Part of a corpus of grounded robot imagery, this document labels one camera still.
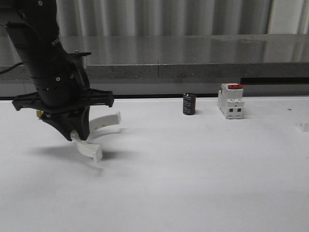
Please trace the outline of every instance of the cable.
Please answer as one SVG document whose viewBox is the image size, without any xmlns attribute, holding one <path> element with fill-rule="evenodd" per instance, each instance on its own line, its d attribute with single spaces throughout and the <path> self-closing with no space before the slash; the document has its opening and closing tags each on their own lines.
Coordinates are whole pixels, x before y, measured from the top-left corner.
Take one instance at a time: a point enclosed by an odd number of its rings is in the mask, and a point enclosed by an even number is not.
<svg viewBox="0 0 309 232">
<path fill-rule="evenodd" d="M 23 62 L 20 62 L 20 63 L 17 63 L 17 64 L 15 64 L 15 65 L 11 66 L 10 68 L 8 68 L 8 69 L 6 69 L 6 70 L 0 71 L 0 75 L 1 75 L 1 74 L 5 74 L 5 73 L 7 73 L 7 72 L 13 70 L 14 68 L 16 68 L 17 66 L 22 65 L 22 64 L 24 64 L 24 63 L 23 63 Z"/>
</svg>

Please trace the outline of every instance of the small white object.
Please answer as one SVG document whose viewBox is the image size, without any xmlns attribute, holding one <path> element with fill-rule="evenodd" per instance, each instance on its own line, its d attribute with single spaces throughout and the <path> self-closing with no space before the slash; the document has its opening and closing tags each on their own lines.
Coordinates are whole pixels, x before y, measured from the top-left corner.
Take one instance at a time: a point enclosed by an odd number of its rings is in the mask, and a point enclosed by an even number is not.
<svg viewBox="0 0 309 232">
<path fill-rule="evenodd" d="M 298 124 L 298 128 L 302 132 L 309 132 L 309 122 L 302 121 L 301 123 Z"/>
<path fill-rule="evenodd" d="M 93 119 L 89 121 L 90 134 L 100 128 L 111 125 L 117 125 L 120 123 L 120 121 L 121 121 L 120 112 L 114 115 L 107 115 Z M 94 162 L 96 163 L 100 162 L 100 160 L 103 157 L 100 144 L 92 144 L 89 143 L 88 141 L 82 141 L 75 130 L 71 132 L 71 139 L 76 141 L 77 149 L 81 154 L 93 158 Z"/>
<path fill-rule="evenodd" d="M 242 85 L 221 84 L 218 94 L 218 107 L 227 119 L 241 119 L 245 102 L 242 100 Z"/>
</svg>

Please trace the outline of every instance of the red switch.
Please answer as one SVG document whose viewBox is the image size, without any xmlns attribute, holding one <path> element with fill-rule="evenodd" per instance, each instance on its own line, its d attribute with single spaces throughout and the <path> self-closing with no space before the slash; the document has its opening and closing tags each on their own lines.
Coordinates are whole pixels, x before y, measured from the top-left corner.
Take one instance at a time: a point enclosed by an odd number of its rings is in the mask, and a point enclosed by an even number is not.
<svg viewBox="0 0 309 232">
<path fill-rule="evenodd" d="M 243 85 L 239 84 L 232 84 L 232 85 L 228 85 L 227 86 L 228 89 L 242 89 L 243 88 Z"/>
</svg>

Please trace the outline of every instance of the electrical component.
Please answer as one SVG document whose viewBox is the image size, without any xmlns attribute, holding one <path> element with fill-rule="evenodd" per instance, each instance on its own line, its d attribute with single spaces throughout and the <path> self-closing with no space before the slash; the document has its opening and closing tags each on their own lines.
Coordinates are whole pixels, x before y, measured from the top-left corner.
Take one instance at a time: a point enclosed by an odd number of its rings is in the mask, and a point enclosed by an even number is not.
<svg viewBox="0 0 309 232">
<path fill-rule="evenodd" d="M 297 127 L 302 132 L 309 132 L 309 122 L 302 121 L 302 122 L 298 123 Z"/>
<path fill-rule="evenodd" d="M 221 84 L 218 107 L 227 119 L 241 119 L 245 102 L 242 100 L 243 86 L 231 83 Z"/>
<path fill-rule="evenodd" d="M 195 114 L 195 104 L 197 101 L 197 96 L 194 93 L 184 93 L 183 94 L 183 114 L 184 115 L 194 115 Z"/>
</svg>

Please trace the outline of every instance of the white tabletop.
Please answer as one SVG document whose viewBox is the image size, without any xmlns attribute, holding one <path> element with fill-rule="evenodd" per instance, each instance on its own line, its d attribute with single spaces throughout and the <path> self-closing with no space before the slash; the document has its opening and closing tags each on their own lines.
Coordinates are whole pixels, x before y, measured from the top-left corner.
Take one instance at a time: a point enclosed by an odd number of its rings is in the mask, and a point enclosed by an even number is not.
<svg viewBox="0 0 309 232">
<path fill-rule="evenodd" d="M 95 164 L 36 118 L 0 102 L 1 232 L 308 232 L 309 97 L 245 98 L 227 120 L 217 99 L 116 100 Z"/>
</svg>

